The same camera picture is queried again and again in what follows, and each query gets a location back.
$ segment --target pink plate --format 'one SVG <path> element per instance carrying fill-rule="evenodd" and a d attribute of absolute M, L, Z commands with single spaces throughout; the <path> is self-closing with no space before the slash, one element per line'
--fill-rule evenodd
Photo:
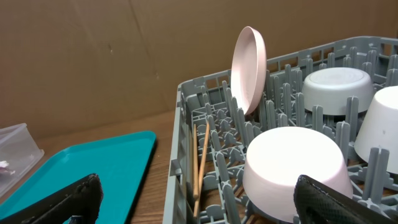
<path fill-rule="evenodd" d="M 231 69 L 231 92 L 244 114 L 252 113 L 260 102 L 266 82 L 267 54 L 261 34 L 243 28 L 235 45 Z"/>

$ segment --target cardboard backdrop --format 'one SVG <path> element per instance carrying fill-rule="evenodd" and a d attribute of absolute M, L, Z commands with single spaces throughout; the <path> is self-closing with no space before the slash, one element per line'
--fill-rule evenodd
<path fill-rule="evenodd" d="M 231 66 L 244 26 L 272 58 L 397 37 L 398 1 L 4 0 L 0 128 L 41 138 L 173 110 L 179 83 Z"/>

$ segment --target wooden chopstick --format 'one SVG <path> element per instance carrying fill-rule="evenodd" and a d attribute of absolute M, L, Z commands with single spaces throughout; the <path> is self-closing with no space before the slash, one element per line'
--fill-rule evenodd
<path fill-rule="evenodd" d="M 193 199 L 199 197 L 199 177 L 198 177 L 198 134 L 197 126 L 193 125 Z"/>
<path fill-rule="evenodd" d="M 198 216 L 199 206 L 200 206 L 200 194 L 201 194 L 201 187 L 203 185 L 203 176 L 205 174 L 205 163 L 206 163 L 206 154 L 207 154 L 207 142 L 209 141 L 209 122 L 206 124 L 206 134 L 205 134 L 205 142 L 203 144 L 203 150 L 201 154 L 201 162 L 200 162 L 200 170 L 199 170 L 199 196 L 198 199 L 195 201 L 195 208 L 193 209 L 193 217 L 196 218 Z"/>

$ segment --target wooden table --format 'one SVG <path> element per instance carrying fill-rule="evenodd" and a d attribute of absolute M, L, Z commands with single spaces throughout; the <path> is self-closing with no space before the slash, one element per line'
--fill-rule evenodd
<path fill-rule="evenodd" d="M 131 223 L 161 223 L 166 194 L 167 175 L 169 173 L 170 150 L 174 126 L 174 111 L 135 121 L 110 124 L 77 133 L 64 134 L 36 140 L 40 149 L 45 151 L 43 158 L 21 181 L 0 198 L 5 201 L 10 194 L 25 182 L 47 159 L 68 146 L 95 141 L 138 131 L 150 130 L 157 135 L 157 148 L 139 197 Z"/>

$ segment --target bowl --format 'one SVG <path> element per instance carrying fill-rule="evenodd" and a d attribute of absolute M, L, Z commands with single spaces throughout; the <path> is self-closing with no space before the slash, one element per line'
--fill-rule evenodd
<path fill-rule="evenodd" d="M 249 145 L 243 187 L 264 213 L 285 222 L 297 214 L 294 188 L 305 174 L 352 198 L 353 188 L 340 148 L 322 133 L 307 128 L 275 128 Z"/>
<path fill-rule="evenodd" d="M 231 93 L 244 114 L 252 113 L 262 98 L 267 55 L 261 34 L 245 27 L 235 45 L 231 69 Z"/>
<path fill-rule="evenodd" d="M 309 74 L 303 84 L 304 108 L 320 105 L 323 114 L 345 115 L 347 98 L 359 99 L 358 112 L 366 111 L 374 96 L 373 82 L 366 72 L 355 68 L 327 68 Z"/>
<path fill-rule="evenodd" d="M 398 86 L 383 88 L 374 95 L 354 144 L 356 153 L 366 162 L 372 147 L 388 149 L 387 171 L 393 174 L 398 174 L 397 96 Z"/>

